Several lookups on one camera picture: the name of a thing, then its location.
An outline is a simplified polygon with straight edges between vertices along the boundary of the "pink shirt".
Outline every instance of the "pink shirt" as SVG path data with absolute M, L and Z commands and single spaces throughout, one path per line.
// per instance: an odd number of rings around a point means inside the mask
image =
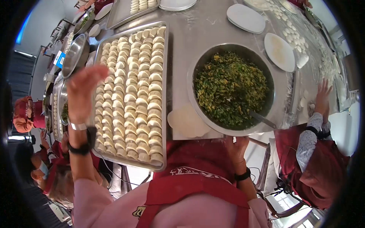
M 96 182 L 77 180 L 74 184 L 75 227 L 136 227 L 139 217 L 134 212 L 146 202 L 148 186 L 149 183 L 144 183 L 113 201 L 109 191 Z M 265 201 L 258 198 L 250 200 L 248 204 L 249 228 L 271 227 Z M 236 210 L 235 205 L 217 197 L 194 194 L 163 207 L 150 227 L 234 227 Z

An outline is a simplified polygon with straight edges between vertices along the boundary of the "hair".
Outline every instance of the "hair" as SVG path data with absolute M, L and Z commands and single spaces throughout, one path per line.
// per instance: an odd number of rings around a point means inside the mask
M 36 170 L 31 161 L 33 155 L 33 145 L 29 142 L 19 144 L 14 155 L 15 167 L 19 172 L 20 178 L 31 185 L 34 185 L 34 180 L 30 174 L 33 170 Z

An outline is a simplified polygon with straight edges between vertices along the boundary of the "gray patterned sleeve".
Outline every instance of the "gray patterned sleeve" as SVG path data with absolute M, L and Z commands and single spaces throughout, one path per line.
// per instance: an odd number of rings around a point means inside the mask
M 321 130 L 323 123 L 323 116 L 320 113 L 315 112 L 307 126 L 314 127 L 318 132 Z M 299 163 L 302 173 L 306 170 L 309 159 L 311 158 L 314 149 L 316 148 L 317 136 L 312 131 L 303 131 L 299 136 L 299 144 L 296 152 L 296 158 Z

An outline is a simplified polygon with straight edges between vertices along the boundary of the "red apron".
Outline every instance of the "red apron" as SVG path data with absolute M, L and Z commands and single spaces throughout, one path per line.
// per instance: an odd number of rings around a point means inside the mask
M 46 128 L 45 116 L 43 114 L 42 101 L 33 103 L 33 125 L 35 128 Z
M 248 227 L 247 196 L 231 184 L 233 167 L 222 141 L 174 141 L 167 149 L 167 168 L 154 173 L 137 228 L 149 227 L 162 206 L 202 192 L 237 205 L 235 227 Z

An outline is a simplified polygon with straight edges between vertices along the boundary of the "person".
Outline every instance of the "person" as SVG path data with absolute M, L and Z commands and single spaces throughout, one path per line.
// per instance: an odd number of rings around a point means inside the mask
M 294 5 L 296 5 L 297 7 L 301 8 L 304 10 L 304 5 L 309 7 L 309 8 L 313 8 L 312 4 L 309 2 L 309 0 L 288 0 L 291 3 L 293 3 Z
M 69 119 L 82 125 L 91 96 L 108 75 L 101 65 L 68 82 Z M 153 180 L 113 201 L 98 185 L 88 151 L 91 133 L 69 129 L 76 227 L 269 227 L 268 209 L 256 190 L 244 154 L 248 137 L 168 142 L 167 166 Z
M 13 124 L 19 133 L 30 132 L 32 128 L 45 128 L 42 101 L 32 101 L 31 96 L 19 98 L 14 104 Z
M 22 143 L 15 153 L 15 164 L 19 175 L 28 184 L 38 186 L 51 200 L 61 203 L 68 209 L 73 208 L 73 180 L 68 160 L 68 133 L 65 132 L 61 142 L 55 141 L 50 147 L 41 132 L 41 150 L 34 153 L 31 143 Z M 104 162 L 93 157 L 93 173 L 97 183 L 103 188 L 109 186 L 111 172 L 105 171 Z M 103 170 L 108 175 L 99 173 Z
M 346 181 L 349 157 L 331 137 L 328 80 L 318 85 L 314 114 L 307 124 L 275 130 L 279 177 L 309 206 L 326 209 Z

